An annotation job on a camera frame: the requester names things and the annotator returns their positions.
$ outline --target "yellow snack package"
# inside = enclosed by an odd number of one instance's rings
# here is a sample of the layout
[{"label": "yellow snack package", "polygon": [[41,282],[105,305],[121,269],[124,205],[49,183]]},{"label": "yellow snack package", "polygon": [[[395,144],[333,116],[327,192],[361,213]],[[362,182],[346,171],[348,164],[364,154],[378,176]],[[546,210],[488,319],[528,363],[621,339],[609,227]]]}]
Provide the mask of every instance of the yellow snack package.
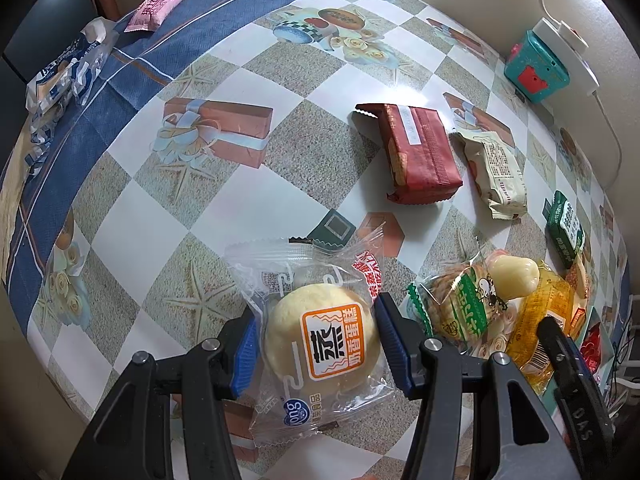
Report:
[{"label": "yellow snack package", "polygon": [[553,374],[536,330],[545,316],[551,316],[565,335],[568,335],[574,289],[569,283],[554,273],[544,262],[538,263],[540,283],[538,288],[522,300],[516,325],[511,333],[507,354],[518,365],[537,394],[542,394]]}]

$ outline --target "red packaged snack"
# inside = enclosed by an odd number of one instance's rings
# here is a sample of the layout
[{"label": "red packaged snack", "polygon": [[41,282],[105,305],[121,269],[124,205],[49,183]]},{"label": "red packaged snack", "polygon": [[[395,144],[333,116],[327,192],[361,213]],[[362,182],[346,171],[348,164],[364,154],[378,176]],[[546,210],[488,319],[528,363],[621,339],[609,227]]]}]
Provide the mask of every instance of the red packaged snack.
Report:
[{"label": "red packaged snack", "polygon": [[580,353],[591,375],[596,373],[600,366],[600,323],[589,329],[580,346]]},{"label": "red packaged snack", "polygon": [[431,204],[451,198],[462,179],[436,110],[391,104],[359,104],[378,118],[399,204]]}]

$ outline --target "logo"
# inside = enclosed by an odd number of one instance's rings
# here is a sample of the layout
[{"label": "logo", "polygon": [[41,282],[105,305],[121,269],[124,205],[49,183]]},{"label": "logo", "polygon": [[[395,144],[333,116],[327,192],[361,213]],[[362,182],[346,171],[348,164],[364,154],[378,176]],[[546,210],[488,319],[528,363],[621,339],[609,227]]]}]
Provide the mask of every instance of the logo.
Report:
[{"label": "logo", "polygon": [[364,364],[365,339],[359,303],[310,310],[300,318],[306,364],[314,381]]},{"label": "logo", "polygon": [[371,299],[375,301],[378,293],[382,290],[382,272],[376,257],[369,251],[356,254],[356,261],[351,264],[351,267],[364,274],[367,285],[369,285]]},{"label": "logo", "polygon": [[304,400],[289,399],[284,403],[284,411],[287,415],[284,417],[284,423],[287,426],[300,426],[309,420],[309,406]]}]

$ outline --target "white sticker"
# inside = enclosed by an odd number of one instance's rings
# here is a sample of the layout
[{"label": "white sticker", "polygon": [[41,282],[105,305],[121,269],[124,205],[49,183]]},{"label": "white sticker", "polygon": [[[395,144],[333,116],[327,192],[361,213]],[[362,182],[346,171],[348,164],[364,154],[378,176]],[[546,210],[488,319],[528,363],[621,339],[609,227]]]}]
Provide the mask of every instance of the white sticker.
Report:
[{"label": "white sticker", "polygon": [[406,132],[406,138],[409,144],[416,146],[421,144],[420,135],[418,134],[418,128],[415,126],[414,116],[411,113],[411,108],[408,106],[398,105],[398,111],[400,112],[400,119],[404,131]]},{"label": "white sticker", "polygon": [[574,251],[578,250],[578,229],[580,229],[580,220],[574,212],[574,208],[567,200],[562,208],[562,216],[560,217],[560,227],[564,229],[569,243]]}]

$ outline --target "qr code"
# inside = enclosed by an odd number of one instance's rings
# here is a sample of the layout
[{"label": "qr code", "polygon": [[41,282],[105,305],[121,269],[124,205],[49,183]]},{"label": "qr code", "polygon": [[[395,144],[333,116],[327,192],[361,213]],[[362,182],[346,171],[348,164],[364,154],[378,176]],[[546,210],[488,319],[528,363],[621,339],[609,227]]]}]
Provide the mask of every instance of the qr code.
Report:
[{"label": "qr code", "polygon": [[263,272],[262,282],[270,294],[284,296],[293,290],[293,279],[283,272]]}]

